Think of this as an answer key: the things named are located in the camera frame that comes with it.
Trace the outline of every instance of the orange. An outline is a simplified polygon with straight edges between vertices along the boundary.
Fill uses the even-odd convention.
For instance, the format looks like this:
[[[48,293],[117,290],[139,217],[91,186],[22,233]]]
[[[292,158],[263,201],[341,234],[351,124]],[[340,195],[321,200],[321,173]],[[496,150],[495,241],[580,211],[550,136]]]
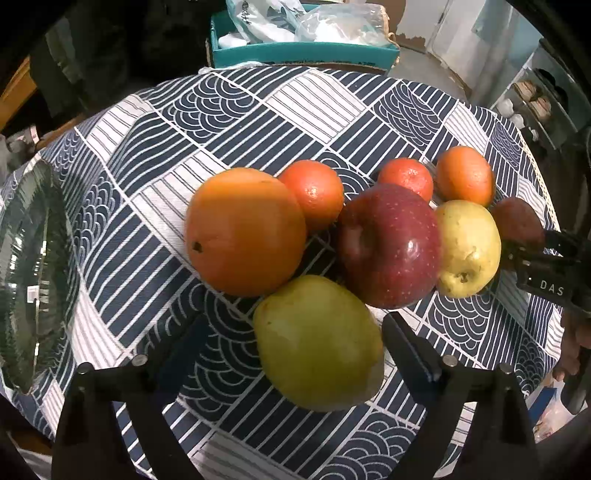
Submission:
[[[395,183],[412,190],[427,202],[433,196],[433,179],[425,165],[412,158],[390,160],[378,175],[378,183]]]
[[[486,159],[470,147],[453,147],[437,160],[435,179],[444,200],[467,200],[484,207],[495,196],[495,177]]]
[[[200,278],[239,297],[272,293],[296,271],[306,221],[279,180],[232,168],[203,183],[185,217],[185,243]]]
[[[328,228],[345,201],[343,183],[328,165],[314,160],[299,160],[287,167],[281,180],[297,198],[309,233]]]

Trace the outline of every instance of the table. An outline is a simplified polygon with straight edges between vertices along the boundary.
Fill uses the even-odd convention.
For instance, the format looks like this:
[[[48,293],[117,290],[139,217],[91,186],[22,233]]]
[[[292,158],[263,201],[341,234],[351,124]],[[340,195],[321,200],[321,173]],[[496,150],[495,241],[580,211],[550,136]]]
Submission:
[[[44,158],[61,182],[70,224],[69,323],[59,365],[32,395],[6,391],[48,436],[57,427],[75,365],[106,368],[157,343],[196,309],[209,317],[207,349],[164,415],[206,478],[374,480],[388,475],[425,412],[391,358],[371,401],[349,411],[294,407],[261,372],[250,316],[260,299],[208,290],[187,260],[183,216],[192,193],[231,167],[276,175],[313,158],[334,168],[348,199],[371,186],[386,161],[412,157],[433,168],[440,152],[469,145],[496,174],[495,201],[519,196],[546,228],[558,228],[541,174],[509,120],[433,87],[372,74],[309,67],[214,70],[130,95],[64,134]],[[22,176],[1,190],[0,209]],[[299,272],[335,268],[328,233],[310,238]],[[561,310],[518,291],[502,273],[484,294],[430,294],[402,310],[441,354],[467,365],[515,366],[530,393],[560,354]],[[372,309],[376,319],[383,310]],[[146,474],[124,405],[118,420]],[[466,405],[444,467],[459,455]]]

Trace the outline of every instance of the glass plate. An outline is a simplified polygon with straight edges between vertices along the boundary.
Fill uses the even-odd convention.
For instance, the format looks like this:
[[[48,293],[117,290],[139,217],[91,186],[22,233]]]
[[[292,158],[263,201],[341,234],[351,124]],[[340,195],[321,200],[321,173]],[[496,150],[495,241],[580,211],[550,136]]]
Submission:
[[[0,364],[9,388],[29,393],[59,360],[67,239],[61,190],[40,160],[25,169],[0,213]]]

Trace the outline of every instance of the metal bolt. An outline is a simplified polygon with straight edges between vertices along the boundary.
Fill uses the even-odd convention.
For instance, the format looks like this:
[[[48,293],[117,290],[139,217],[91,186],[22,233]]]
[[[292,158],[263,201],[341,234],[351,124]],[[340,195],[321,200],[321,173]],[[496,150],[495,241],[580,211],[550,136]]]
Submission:
[[[141,367],[142,365],[145,365],[147,361],[148,361],[148,355],[144,355],[143,353],[141,353],[131,359],[131,364],[134,367]]]
[[[457,358],[453,355],[443,355],[443,363],[448,367],[455,367],[457,365]]]
[[[84,374],[87,374],[88,372],[92,372],[94,369],[95,369],[95,367],[93,367],[90,362],[84,362],[84,363],[78,365],[78,369],[76,369],[76,371],[80,375],[84,375]]]
[[[499,364],[499,368],[501,369],[501,372],[503,372],[504,374],[511,375],[513,373],[513,367],[505,362]]]

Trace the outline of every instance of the yellow-green fruit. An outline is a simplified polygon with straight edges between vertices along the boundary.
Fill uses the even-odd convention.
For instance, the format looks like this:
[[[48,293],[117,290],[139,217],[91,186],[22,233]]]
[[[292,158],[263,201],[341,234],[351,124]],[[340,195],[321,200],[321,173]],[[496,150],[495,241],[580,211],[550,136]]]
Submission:
[[[436,211],[441,233],[441,270],[437,289],[463,299],[481,291],[495,276],[501,259],[501,237],[483,206],[452,200]]]
[[[384,346],[365,304],[328,278],[304,275],[256,308],[261,364],[294,404],[316,411],[363,403],[384,377]]]

